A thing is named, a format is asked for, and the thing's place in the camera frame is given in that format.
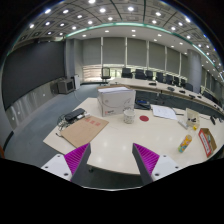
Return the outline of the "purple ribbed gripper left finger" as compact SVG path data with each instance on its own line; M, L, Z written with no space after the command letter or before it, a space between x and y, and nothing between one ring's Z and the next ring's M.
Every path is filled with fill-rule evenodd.
M56 154L42 166L42 169L77 185L81 185L82 175L87 168L90 154L91 145L87 143L66 155Z

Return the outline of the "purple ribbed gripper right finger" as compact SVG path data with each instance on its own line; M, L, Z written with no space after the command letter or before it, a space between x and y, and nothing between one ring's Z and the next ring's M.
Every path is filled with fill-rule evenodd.
M132 154L136 160L144 185L159 180L181 169L181 167L168 155L158 155L137 143L133 144Z

